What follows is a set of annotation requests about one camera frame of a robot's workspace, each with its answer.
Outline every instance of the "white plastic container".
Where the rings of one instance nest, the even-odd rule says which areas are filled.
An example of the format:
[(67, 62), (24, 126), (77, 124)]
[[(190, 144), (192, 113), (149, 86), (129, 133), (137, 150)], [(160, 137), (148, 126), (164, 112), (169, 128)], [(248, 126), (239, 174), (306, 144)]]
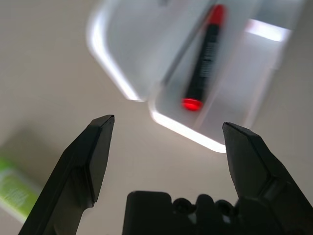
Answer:
[[(148, 101), (153, 119), (216, 152), (225, 121), (250, 128), (304, 0), (105, 0), (88, 46), (127, 99)], [(227, 9), (207, 100), (200, 112), (181, 98), (199, 52), (208, 9)]]

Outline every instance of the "red marker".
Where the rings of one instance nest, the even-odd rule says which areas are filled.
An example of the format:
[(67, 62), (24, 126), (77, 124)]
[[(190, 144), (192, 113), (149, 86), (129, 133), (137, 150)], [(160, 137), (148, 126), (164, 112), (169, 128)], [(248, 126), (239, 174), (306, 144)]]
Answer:
[(212, 67), (218, 47), (218, 37), (224, 22), (225, 7), (218, 4), (213, 7), (207, 19), (206, 34), (202, 43), (200, 56), (197, 60), (186, 95), (182, 99), (184, 108), (197, 111), (203, 105), (204, 93), (211, 77)]

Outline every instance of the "beige surface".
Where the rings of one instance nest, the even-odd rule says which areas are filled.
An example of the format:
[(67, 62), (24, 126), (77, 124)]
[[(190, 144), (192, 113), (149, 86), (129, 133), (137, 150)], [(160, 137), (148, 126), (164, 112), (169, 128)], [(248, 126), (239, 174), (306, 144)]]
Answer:
[[(79, 235), (119, 235), (127, 194), (161, 190), (195, 201), (199, 193), (234, 203), (226, 157), (154, 123), (146, 103), (124, 99), (90, 56), (85, 27), (94, 1), (0, 2), (0, 144), (44, 185), (66, 146), (93, 119), (115, 114), (99, 201)], [(313, 203), (313, 2), (273, 80), (253, 127)], [(0, 211), (1, 234), (21, 224)]]

